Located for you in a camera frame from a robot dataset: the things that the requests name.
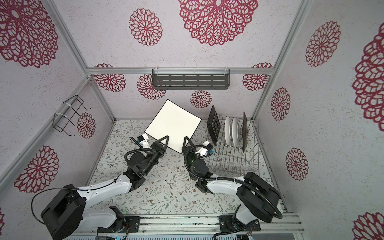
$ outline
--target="black mounting plate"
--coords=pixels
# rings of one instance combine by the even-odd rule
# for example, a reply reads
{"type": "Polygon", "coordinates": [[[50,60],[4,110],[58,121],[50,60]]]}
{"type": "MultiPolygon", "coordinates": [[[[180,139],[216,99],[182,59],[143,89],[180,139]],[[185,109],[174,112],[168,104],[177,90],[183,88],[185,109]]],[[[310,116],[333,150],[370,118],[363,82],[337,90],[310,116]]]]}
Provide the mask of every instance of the black mounting plate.
{"type": "MultiPolygon", "coordinates": [[[[234,231],[234,230],[239,229],[239,228],[235,228],[235,226],[233,225],[233,218],[232,218],[232,216],[223,215],[223,216],[219,216],[218,219],[220,221],[220,231],[222,231],[222,232],[229,232],[229,231],[234,231]]],[[[251,227],[252,227],[252,231],[253,232],[260,231],[261,228],[260,228],[259,220],[257,219],[255,224],[247,227],[243,231],[244,232],[250,232],[251,231],[251,227]]]]}
{"type": "MultiPolygon", "coordinates": [[[[141,217],[134,216],[134,217],[124,217],[124,218],[125,218],[125,221],[127,222],[127,224],[129,225],[129,231],[128,232],[137,232],[139,230],[140,218],[141,217]]],[[[110,232],[112,232],[110,229],[103,228],[103,227],[97,228],[97,231],[99,233],[110,233],[110,232]]],[[[127,227],[124,226],[124,228],[122,229],[121,233],[126,233],[126,232],[127,232],[127,227]]]]}

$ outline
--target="floral patterned surface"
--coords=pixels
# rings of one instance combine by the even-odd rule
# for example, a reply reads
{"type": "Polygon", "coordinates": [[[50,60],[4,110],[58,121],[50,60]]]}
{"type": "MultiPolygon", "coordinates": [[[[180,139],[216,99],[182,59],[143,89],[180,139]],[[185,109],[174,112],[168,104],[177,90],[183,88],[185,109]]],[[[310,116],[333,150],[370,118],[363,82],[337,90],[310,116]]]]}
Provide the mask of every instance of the floral patterned surface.
{"type": "MultiPolygon", "coordinates": [[[[116,121],[115,127],[108,140],[102,158],[100,159],[91,183],[109,180],[124,172],[127,168],[124,154],[136,149],[129,137],[136,138],[144,133],[151,120],[116,121]]],[[[207,121],[199,124],[192,141],[201,144],[207,139],[207,121]]],[[[271,183],[271,177],[259,153],[260,172],[256,174],[271,183]]],[[[226,171],[216,171],[216,174],[231,176],[226,171]]],[[[140,188],[126,194],[113,196],[94,205],[102,209],[110,205],[117,206],[123,214],[223,214],[233,213],[240,200],[232,195],[204,194],[195,188],[195,181],[189,178],[183,164],[183,155],[171,149],[160,160],[140,188]]]]}

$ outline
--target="metal grate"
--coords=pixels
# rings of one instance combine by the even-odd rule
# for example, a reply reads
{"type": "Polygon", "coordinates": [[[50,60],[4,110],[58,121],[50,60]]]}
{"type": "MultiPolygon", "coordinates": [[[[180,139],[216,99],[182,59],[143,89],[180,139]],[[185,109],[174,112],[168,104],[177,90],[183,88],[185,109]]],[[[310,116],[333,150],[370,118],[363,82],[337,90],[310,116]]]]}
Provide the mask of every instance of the metal grate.
{"type": "Polygon", "coordinates": [[[157,74],[152,70],[153,88],[162,89],[228,89],[230,70],[227,74],[157,74]]]}
{"type": "MultiPolygon", "coordinates": [[[[214,154],[205,159],[209,168],[216,170],[216,174],[232,173],[237,175],[245,175],[247,172],[254,172],[260,175],[259,171],[259,145],[255,134],[253,122],[255,126],[258,126],[257,121],[248,119],[248,136],[246,151],[243,152],[242,134],[239,132],[239,145],[234,146],[233,142],[231,145],[226,144],[224,135],[224,123],[227,116],[219,115],[219,121],[221,124],[219,137],[217,140],[216,147],[214,148],[214,154]]],[[[242,129],[243,119],[239,120],[239,129],[242,129]]]]}
{"type": "MultiPolygon", "coordinates": [[[[100,240],[105,240],[106,236],[99,236],[100,240]]],[[[123,240],[123,235],[109,235],[115,240],[123,240]]],[[[237,240],[236,234],[228,234],[223,237],[217,237],[219,240],[237,240]]],[[[97,236],[70,236],[64,240],[97,240],[97,236]]],[[[125,240],[214,240],[213,234],[195,234],[195,235],[128,235],[125,240]]]]}

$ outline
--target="zip tie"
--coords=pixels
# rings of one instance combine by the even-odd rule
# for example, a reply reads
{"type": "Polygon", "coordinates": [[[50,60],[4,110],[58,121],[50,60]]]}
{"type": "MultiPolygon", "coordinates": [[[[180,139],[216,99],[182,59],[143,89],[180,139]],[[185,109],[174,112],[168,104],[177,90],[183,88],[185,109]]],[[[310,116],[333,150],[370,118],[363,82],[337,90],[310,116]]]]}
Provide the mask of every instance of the zip tie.
{"type": "Polygon", "coordinates": [[[61,113],[56,113],[57,115],[62,115],[62,116],[64,116],[64,117],[67,117],[66,115],[64,115],[64,114],[61,114],[61,113]]]}

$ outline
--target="white plate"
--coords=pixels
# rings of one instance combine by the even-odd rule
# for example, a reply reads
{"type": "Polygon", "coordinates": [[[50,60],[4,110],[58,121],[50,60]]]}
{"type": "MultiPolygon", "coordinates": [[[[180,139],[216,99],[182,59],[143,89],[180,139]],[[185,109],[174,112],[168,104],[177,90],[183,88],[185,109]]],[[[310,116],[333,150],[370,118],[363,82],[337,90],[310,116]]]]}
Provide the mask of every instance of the white plate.
{"type": "Polygon", "coordinates": [[[239,135],[238,135],[238,122],[237,118],[233,118],[232,121],[232,140],[233,140],[233,145],[237,147],[239,144],[239,135]]]}
{"type": "Polygon", "coordinates": [[[231,119],[227,117],[225,119],[225,124],[224,124],[224,134],[225,134],[225,142],[227,145],[231,145],[232,138],[231,138],[231,131],[229,131],[231,125],[231,119]]]}

